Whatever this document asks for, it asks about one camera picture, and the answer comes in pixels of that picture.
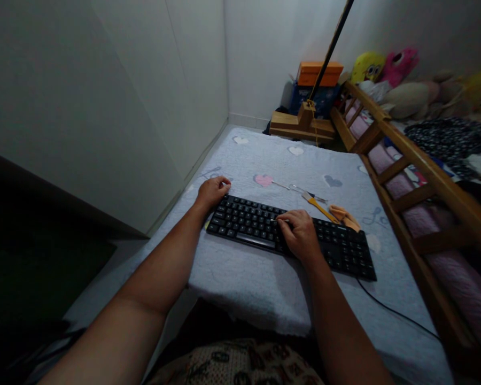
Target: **pink heart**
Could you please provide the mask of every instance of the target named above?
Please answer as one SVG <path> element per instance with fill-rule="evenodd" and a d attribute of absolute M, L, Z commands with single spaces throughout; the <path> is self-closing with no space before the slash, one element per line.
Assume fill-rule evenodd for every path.
<path fill-rule="evenodd" d="M 254 180 L 256 183 L 261 185 L 262 187 L 267 187 L 273 181 L 273 177 L 269 175 L 255 175 Z"/>

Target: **black keyboard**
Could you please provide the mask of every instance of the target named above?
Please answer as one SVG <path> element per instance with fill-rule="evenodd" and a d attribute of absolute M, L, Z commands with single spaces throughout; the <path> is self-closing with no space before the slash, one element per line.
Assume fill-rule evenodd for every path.
<path fill-rule="evenodd" d="M 225 195 L 214 211 L 207 233 L 295 258 L 278 222 L 287 210 Z M 331 269 L 368 281 L 377 281 L 363 231 L 312 218 L 324 258 Z"/>

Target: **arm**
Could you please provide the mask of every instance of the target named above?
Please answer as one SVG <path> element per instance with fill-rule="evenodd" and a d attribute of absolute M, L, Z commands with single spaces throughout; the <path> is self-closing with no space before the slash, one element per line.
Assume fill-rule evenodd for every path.
<path fill-rule="evenodd" d="M 284 220 L 294 229 L 291 230 Z M 308 275 L 315 333 L 330 383 L 392 384 L 388 370 L 324 260 L 308 213 L 289 211 L 278 217 L 278 224 L 287 245 L 301 260 Z"/>
<path fill-rule="evenodd" d="M 201 185 L 194 205 L 41 384 L 141 382 L 167 313 L 189 279 L 206 215 L 230 186 L 223 176 Z"/>

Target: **orange glove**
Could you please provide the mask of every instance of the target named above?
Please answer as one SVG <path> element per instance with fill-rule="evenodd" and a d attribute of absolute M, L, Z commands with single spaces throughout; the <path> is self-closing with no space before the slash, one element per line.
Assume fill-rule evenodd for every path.
<path fill-rule="evenodd" d="M 356 232 L 359 232 L 362 228 L 360 227 L 359 223 L 354 219 L 354 217 L 349 214 L 345 208 L 330 205 L 329 207 L 330 213 L 333 214 L 335 218 L 337 218 L 340 222 L 345 224 L 347 227 L 351 227 Z"/>

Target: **cardboard box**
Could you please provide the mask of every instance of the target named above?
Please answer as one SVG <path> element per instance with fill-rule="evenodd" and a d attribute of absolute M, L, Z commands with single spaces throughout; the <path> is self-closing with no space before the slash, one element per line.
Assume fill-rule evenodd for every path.
<path fill-rule="evenodd" d="M 298 71 L 298 85 L 299 86 L 313 86 L 319 71 L 321 70 L 323 62 L 321 61 L 302 61 L 299 65 Z M 344 66 L 336 61 L 330 61 L 328 67 L 324 71 L 324 76 L 320 86 L 335 87 L 338 78 L 342 73 Z"/>

